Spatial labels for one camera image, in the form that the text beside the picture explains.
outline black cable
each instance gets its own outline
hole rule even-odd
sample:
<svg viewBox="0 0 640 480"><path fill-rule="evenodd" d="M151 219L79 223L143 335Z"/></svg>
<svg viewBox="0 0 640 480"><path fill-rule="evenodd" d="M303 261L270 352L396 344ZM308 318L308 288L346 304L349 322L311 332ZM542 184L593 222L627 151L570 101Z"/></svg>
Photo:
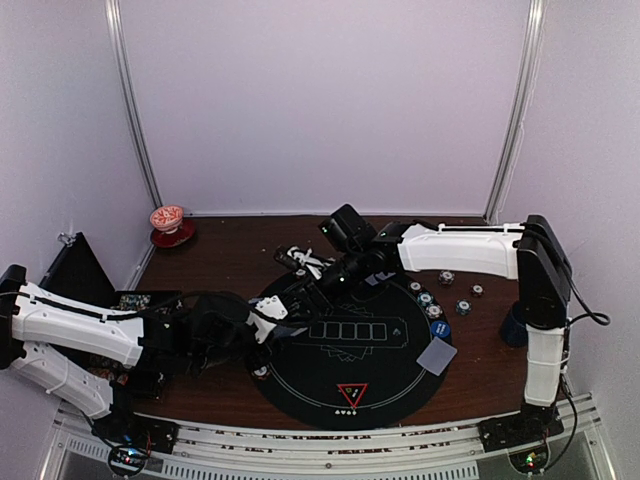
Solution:
<svg viewBox="0 0 640 480"><path fill-rule="evenodd" d="M29 298L29 295L27 295L26 293L22 293L22 292L2 292L2 293L0 293L0 297L8 297L9 295L15 295L16 297L27 297L27 298Z"/></svg>
<svg viewBox="0 0 640 480"><path fill-rule="evenodd" d="M419 218L414 218L411 221L411 225L420 225L421 227L424 227L424 228L426 228L428 230L433 230L435 232L438 231L438 226L437 225L435 225L433 223L430 223L430 222L426 222L424 220L420 220Z"/></svg>
<svg viewBox="0 0 640 480"><path fill-rule="evenodd" d="M593 312L593 315L595 315L596 317L599 317L599 318L603 318L603 319L605 319L605 322L607 322L607 323L605 323L605 322L602 322L602 323L601 322L597 322L599 325L602 325L602 326L606 327L607 325L609 325L611 323L611 319L609 318L609 316L605 315L604 313ZM591 317L591 314L589 314L589 313L582 313L582 314L578 315L577 317L572 318L571 321L569 322L569 325L573 325L578 320L582 320L583 318L592 318L592 317Z"/></svg>
<svg viewBox="0 0 640 480"><path fill-rule="evenodd" d="M573 438L576 436L576 431L578 430L578 410L576 409L576 404L573 402L573 398L571 398L571 394L569 393L569 389L567 388L564 375L560 377L560 389L562 390L562 393L564 393L564 396L567 397L567 401L569 402L569 405L571 405L571 410L573 410L573 428L571 429L569 440L567 440L567 443L564 445L562 451L556 456L556 458L553 459L551 463L540 470L541 473L546 473L548 470L553 468L560 461L562 456L567 453L567 450L569 450L569 446L571 445Z"/></svg>

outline cable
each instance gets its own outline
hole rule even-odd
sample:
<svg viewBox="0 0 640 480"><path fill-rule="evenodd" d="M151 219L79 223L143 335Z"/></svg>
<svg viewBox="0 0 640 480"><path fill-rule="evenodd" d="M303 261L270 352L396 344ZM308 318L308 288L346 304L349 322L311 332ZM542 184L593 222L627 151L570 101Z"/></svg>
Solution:
<svg viewBox="0 0 640 480"><path fill-rule="evenodd" d="M8 297L9 295L15 295L16 297L28 297L28 295L22 292L2 292L0 293L0 297Z"/></svg>
<svg viewBox="0 0 640 480"><path fill-rule="evenodd" d="M98 437L102 441L102 443L104 443L107 447L109 447L109 453L107 454L107 466L109 467L109 470L111 470L111 473L119 477L129 478L129 477L134 477L138 475L140 472L142 472L142 470L144 470L144 468L147 465L147 461L151 458L151 435L149 434L149 432L147 432L146 450L142 452L138 447L134 446L132 443L123 443L123 444L111 443L109 440L107 440L106 438L104 438L102 435L98 433L93 421L84 412L80 412L80 413L82 413L82 416L89 424L89 427L91 428L91 433L96 437ZM137 467L135 467L130 472L126 471L126 473L123 473L121 471L118 471L114 468L114 465L111 463L111 461L114 456L121 457L123 454L125 458L133 458L136 462L142 462L142 463L140 463Z"/></svg>
<svg viewBox="0 0 640 480"><path fill-rule="evenodd" d="M571 398L571 394L569 393L566 382L566 378L564 377L564 375L562 375L560 377L560 389L562 390L562 393L564 393L564 396L567 397L567 401L569 402L569 405L571 405L571 410L573 410L573 428L571 429L569 440L567 440L567 443L564 445L562 451L556 456L556 458L553 459L551 463L540 469L540 473L546 473L560 461L562 456L567 453L567 450L569 450L569 446L571 445L573 438L576 436L576 430L578 430L578 410L576 409L576 404L573 402L573 398Z"/></svg>
<svg viewBox="0 0 640 480"><path fill-rule="evenodd" d="M608 316L608 315L605 315L604 313L600 313L600 312L593 312L593 315L595 315L596 317L599 317L599 318L603 318L603 319L605 319L605 322L608 322L608 323L605 323L605 322L602 322L602 323L601 323L601 322L597 322L599 325L602 325L602 326L605 326L605 327L606 327L607 325L609 325L609 324L611 323L611 319L609 318L609 316ZM578 320L582 320L583 318L591 318L591 314L589 314L589 313L582 313L582 314L578 315L577 317L572 318L572 319L571 319L571 321L569 322L569 325L573 325L573 324L574 324L574 323L576 323Z"/></svg>
<svg viewBox="0 0 640 480"><path fill-rule="evenodd" d="M431 222L426 222L424 220L420 220L419 218L414 218L411 221L411 225L420 225L421 227L426 228L427 230L433 230L435 232L438 231L438 226L431 223Z"/></svg>

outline poker mat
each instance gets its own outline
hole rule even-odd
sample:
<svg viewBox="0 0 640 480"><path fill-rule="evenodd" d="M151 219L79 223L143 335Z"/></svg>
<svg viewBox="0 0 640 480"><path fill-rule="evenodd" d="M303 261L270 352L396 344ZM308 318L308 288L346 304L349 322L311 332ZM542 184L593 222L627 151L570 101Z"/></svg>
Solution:
<svg viewBox="0 0 640 480"><path fill-rule="evenodd" d="M293 274L280 277L261 296L293 282ZM447 370L435 376L416 359L434 335L451 344L451 328L444 313L427 317L411 282L395 275L339 298L330 315L285 340L265 374L253 375L257 388L287 415L325 430L392 426L420 409Z"/></svg>

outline lavender wall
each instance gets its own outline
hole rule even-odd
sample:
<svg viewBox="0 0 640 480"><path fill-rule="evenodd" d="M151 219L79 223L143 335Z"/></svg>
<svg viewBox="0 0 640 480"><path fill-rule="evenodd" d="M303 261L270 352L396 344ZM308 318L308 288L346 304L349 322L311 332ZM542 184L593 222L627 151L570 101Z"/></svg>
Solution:
<svg viewBox="0 0 640 480"><path fill-rule="evenodd" d="M593 391L625 478L640 436L640 1L550 2L522 150L500 220L546 215L588 303L570 378Z"/></svg>
<svg viewBox="0 0 640 480"><path fill-rule="evenodd" d="M479 214L527 0L136 0L122 18L165 203Z"/></svg>
<svg viewBox="0 0 640 480"><path fill-rule="evenodd" d="M38 282L83 231L117 286L132 275L151 203L118 82L102 0L0 2L0 270ZM56 405L0 372L0 478L34 478Z"/></svg>

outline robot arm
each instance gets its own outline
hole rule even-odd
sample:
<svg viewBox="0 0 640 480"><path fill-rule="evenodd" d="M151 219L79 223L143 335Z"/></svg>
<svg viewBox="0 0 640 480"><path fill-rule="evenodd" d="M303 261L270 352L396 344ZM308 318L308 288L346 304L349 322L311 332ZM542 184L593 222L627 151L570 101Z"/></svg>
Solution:
<svg viewBox="0 0 640 480"><path fill-rule="evenodd" d="M208 299L176 321L171 316L105 309L60 297L26 282L25 275L24 267L12 265L0 281L0 369L10 366L93 420L110 415L114 408L126 410L118 405L123 396L52 345L101 355L130 370L198 374L232 356L236 347L244 355L263 343L276 324L265 322L259 314L277 322L288 313L277 297L261 300L253 311ZM238 327L229 333L231 322L214 325L215 318L210 317L217 313L234 319ZM219 337L220 343L208 345L201 338L207 335Z"/></svg>
<svg viewBox="0 0 640 480"><path fill-rule="evenodd" d="M514 418L483 422L484 438L495 437L485 449L538 440L554 422L557 426L555 401L568 353L571 266L544 217L532 215L523 224L500 227L394 222L376 232L345 205L320 228L344 255L306 287L316 303L324 296L329 305L331 298L379 272L450 269L519 280L529 336L523 405Z"/></svg>

